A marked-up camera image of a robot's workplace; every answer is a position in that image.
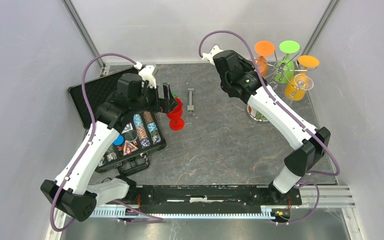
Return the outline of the red plastic wine glass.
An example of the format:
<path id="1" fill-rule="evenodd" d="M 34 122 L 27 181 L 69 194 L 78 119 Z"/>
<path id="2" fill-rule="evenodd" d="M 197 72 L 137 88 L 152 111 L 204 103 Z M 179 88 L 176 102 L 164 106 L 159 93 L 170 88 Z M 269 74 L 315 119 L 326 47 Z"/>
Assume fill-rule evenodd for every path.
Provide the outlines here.
<path id="1" fill-rule="evenodd" d="M 184 128 L 185 122 L 182 118 L 183 115 L 183 103 L 182 101 L 175 97 L 174 98 L 178 105 L 174 108 L 174 110 L 170 113 L 167 113 L 166 116 L 170 119 L 169 127 L 173 131 L 180 131 Z"/>

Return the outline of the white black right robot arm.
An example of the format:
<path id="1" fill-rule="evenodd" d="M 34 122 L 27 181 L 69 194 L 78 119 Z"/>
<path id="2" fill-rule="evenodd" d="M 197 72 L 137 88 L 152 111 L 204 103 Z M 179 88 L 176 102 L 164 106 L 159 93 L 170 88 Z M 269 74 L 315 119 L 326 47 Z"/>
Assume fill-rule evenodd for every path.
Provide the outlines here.
<path id="1" fill-rule="evenodd" d="M 293 152 L 270 183 L 269 199 L 282 204 L 290 189 L 325 155 L 330 139 L 327 128 L 316 128 L 286 105 L 255 70 L 254 64 L 233 50 L 205 53 L 202 58 L 215 66 L 221 89 L 261 113 L 280 131 Z"/>

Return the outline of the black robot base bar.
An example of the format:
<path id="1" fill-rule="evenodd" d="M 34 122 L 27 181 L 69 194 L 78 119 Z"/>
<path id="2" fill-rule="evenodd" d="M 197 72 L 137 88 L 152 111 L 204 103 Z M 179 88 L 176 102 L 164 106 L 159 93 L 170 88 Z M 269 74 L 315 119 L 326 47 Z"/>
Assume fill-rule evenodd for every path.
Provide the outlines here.
<path id="1" fill-rule="evenodd" d="M 262 206 L 286 209 L 303 203 L 296 188 L 279 195 L 256 184 L 136 185 L 122 201 L 147 214 L 257 214 Z"/>

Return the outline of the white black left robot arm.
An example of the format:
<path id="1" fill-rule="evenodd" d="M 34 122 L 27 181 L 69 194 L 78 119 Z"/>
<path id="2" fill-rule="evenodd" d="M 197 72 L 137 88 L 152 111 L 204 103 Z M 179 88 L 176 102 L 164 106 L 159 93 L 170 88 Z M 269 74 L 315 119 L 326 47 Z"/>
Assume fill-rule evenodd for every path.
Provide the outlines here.
<path id="1" fill-rule="evenodd" d="M 162 84 L 163 97 L 157 86 L 150 85 L 150 80 L 138 73 L 124 73 L 117 80 L 116 89 L 92 112 L 87 136 L 72 159 L 54 180 L 46 179 L 40 186 L 51 204 L 51 219 L 55 210 L 60 210 L 83 222 L 98 206 L 116 200 L 131 204 L 136 200 L 137 190 L 120 177 L 96 185 L 89 182 L 107 149 L 135 114 L 168 114 L 178 106 L 168 83 Z"/>

